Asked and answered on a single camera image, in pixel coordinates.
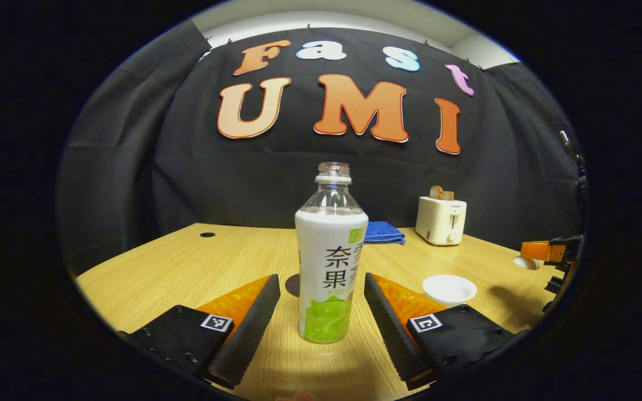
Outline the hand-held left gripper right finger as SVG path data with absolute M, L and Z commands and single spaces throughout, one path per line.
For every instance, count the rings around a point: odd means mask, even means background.
M 522 339 L 467 304 L 451 308 L 368 272 L 364 296 L 400 380 L 409 390 L 448 383 Z

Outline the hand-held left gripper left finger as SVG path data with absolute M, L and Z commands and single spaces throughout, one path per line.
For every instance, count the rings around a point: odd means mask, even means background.
M 197 308 L 173 306 L 118 335 L 183 375 L 232 390 L 241 383 L 279 299 L 279 276 L 272 274 Z

